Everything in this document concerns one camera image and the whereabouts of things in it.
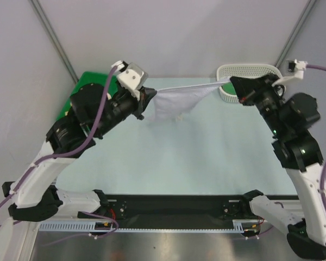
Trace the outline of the green towel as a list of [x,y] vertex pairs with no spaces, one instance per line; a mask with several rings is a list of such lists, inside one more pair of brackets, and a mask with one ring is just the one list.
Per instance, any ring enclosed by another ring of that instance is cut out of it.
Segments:
[[232,83],[227,83],[222,86],[223,91],[228,95],[236,95],[235,89]]

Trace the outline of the white towel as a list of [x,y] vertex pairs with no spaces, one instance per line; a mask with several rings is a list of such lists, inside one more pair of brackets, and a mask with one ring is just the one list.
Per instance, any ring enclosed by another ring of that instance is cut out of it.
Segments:
[[200,101],[230,83],[229,77],[223,77],[213,83],[179,86],[160,89],[151,100],[152,114],[145,117],[148,121],[168,120],[189,113]]

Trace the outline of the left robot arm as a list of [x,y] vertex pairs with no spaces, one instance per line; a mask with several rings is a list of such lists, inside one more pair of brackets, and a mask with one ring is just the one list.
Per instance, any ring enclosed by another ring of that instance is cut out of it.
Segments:
[[143,112],[157,91],[144,86],[134,96],[122,84],[113,95],[105,87],[83,85],[70,97],[67,115],[58,119],[46,134],[39,154],[16,182],[2,185],[8,208],[15,221],[40,222],[55,215],[98,218],[107,215],[109,203],[102,190],[68,192],[58,189],[53,181],[59,174],[91,147],[96,139],[112,130],[128,116],[143,120]]

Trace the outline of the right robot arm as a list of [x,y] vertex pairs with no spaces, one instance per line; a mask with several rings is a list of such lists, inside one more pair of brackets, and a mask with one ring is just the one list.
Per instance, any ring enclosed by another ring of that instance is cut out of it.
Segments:
[[273,150],[297,192],[303,217],[299,217],[253,190],[244,195],[240,214],[263,218],[286,236],[294,253],[303,259],[326,260],[326,183],[323,156],[309,128],[320,119],[317,101],[299,92],[284,100],[276,92],[274,74],[259,78],[232,76],[239,102],[255,106],[273,134]]

